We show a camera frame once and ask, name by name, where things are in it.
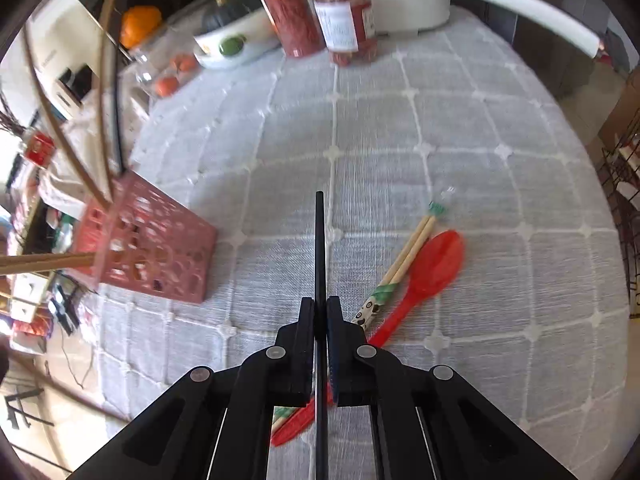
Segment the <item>red plastic spoon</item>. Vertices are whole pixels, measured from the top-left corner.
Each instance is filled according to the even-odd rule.
[[[444,231],[425,243],[409,269],[404,298],[368,343],[381,347],[414,306],[441,293],[460,272],[464,253],[465,245],[457,231]],[[311,399],[271,435],[271,445],[281,446],[294,438],[313,422],[315,414],[315,399]]]

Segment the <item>black gripper frame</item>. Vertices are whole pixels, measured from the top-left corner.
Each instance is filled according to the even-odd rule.
[[[188,372],[69,479],[266,478],[273,407],[309,402],[316,352],[319,384],[328,354],[337,409],[369,406],[378,480],[575,480],[451,368],[411,368],[368,346],[363,329],[342,318],[340,299],[326,300],[325,275],[318,192],[316,297],[302,299],[298,322],[239,367]],[[326,389],[316,390],[315,471],[326,480]]]

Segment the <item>orange pumpkin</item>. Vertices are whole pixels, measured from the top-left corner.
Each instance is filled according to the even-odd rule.
[[[124,48],[134,48],[146,40],[161,23],[162,14],[157,7],[131,7],[122,16],[120,43]]]

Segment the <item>green lime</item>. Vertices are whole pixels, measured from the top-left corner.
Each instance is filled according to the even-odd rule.
[[[246,38],[242,35],[225,38],[224,40],[220,41],[220,46],[218,47],[220,50],[220,54],[222,54],[224,57],[237,56],[238,54],[240,54],[240,52],[242,52],[245,41]]]

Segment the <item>red plastic basket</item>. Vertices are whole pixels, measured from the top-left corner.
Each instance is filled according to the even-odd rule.
[[[127,172],[107,214],[91,200],[74,236],[74,252],[95,252],[91,268],[71,274],[89,288],[108,283],[161,298],[201,303],[216,229]]]

